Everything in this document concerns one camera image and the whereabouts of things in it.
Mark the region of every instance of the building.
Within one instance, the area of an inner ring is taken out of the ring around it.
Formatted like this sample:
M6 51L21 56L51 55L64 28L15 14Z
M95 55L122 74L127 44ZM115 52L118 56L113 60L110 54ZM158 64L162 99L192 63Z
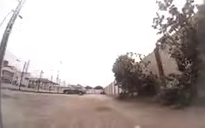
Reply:
M48 80L47 78L29 78L29 88L43 89L43 90L56 90L58 83Z
M12 83L15 75L15 70L12 67L6 66L2 68L2 82Z
M13 76L13 82L12 84L14 85L20 85L24 86L24 87L28 87L29 85L29 78L30 78L30 73L28 72L20 72L20 71L16 71L14 76Z

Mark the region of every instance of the sky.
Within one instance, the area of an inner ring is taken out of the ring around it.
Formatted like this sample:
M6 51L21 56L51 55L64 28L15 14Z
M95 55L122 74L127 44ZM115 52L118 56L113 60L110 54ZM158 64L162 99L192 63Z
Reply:
M0 0L0 22L17 4ZM152 52L158 38L151 27L156 11L155 0L26 0L7 56L19 69L30 60L35 77L43 70L43 77L55 80L59 71L69 84L106 86L114 80L112 66L119 55ZM10 16L0 28L0 40Z

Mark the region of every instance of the foliage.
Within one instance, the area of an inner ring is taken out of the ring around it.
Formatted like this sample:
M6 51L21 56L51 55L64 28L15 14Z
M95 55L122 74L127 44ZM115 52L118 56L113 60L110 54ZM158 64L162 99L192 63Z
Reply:
M127 53L116 59L112 71L116 85L122 88L123 95L133 95L134 92L138 95L155 93L155 79L154 75L147 71L148 64L149 62L142 61L142 55L137 53Z
M85 89L93 89L91 86L86 86Z
M104 88L98 85L94 89L104 89Z
M158 41L160 45L168 45L171 57L177 62L178 70L181 75L169 76L164 86L161 97L168 101L190 102L196 95L195 82L198 76L198 39L195 21L195 8L193 0L185 0L181 10L176 7L174 0L157 1L159 10L157 17L153 20L153 27L158 30L158 34L163 37Z

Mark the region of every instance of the ground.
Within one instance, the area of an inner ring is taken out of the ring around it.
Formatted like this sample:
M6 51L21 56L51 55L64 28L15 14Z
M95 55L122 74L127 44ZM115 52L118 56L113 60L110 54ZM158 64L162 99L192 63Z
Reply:
M205 107L184 110L103 95L3 90L5 128L205 128Z

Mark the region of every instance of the utility pole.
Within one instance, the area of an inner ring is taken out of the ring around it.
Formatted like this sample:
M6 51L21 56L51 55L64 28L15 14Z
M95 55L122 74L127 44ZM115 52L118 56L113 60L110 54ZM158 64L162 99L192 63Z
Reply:
M59 71L58 71L58 74L57 74L56 82L58 84L57 92L59 92Z
M44 72L41 70L40 77L39 77L39 83L38 83L38 86L37 86L37 92L39 92L39 88L40 88L40 84L41 84L41 78L42 78L43 73Z
M18 6L16 7L12 17L10 18L9 23L7 24L7 27L4 31L1 43L0 43L0 89L1 89L1 71L2 71L2 63L3 63L3 59L4 59L4 55L5 55L5 51L6 51L6 47L7 47L7 42L10 36L10 33L12 31L13 25L17 19L17 17L19 16L19 12L24 4L25 0L21 0L18 4ZM1 97L0 97L0 128L2 128L2 113L1 113Z
M25 73L26 64L27 64L27 63L25 62L24 65L23 65L23 70L22 70L22 72L21 72L19 90L20 90L20 87L21 87L22 82L23 82L23 75L24 75L24 73Z
M165 74L164 74L164 70L163 70L163 64L162 64L162 60L160 57L160 52L159 52L159 46L157 45L156 48L154 49L154 54L155 54L155 59L156 59L156 64L157 64L157 68L158 68L158 73L159 73L159 78L160 78L160 86L163 86L165 84Z

